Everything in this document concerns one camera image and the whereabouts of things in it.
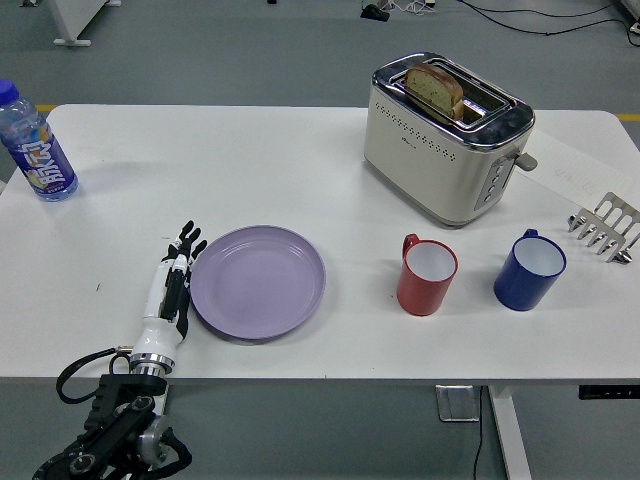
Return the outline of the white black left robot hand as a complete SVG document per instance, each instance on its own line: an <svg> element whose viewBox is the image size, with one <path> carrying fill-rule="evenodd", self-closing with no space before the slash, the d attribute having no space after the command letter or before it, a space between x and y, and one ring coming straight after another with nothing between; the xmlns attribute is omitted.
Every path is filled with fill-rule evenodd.
<svg viewBox="0 0 640 480"><path fill-rule="evenodd" d="M172 368L177 346L188 332L193 264L207 246L201 229L189 220L168 246L153 276L143 311L143 333L133 347L135 360L160 360Z"/></svg>

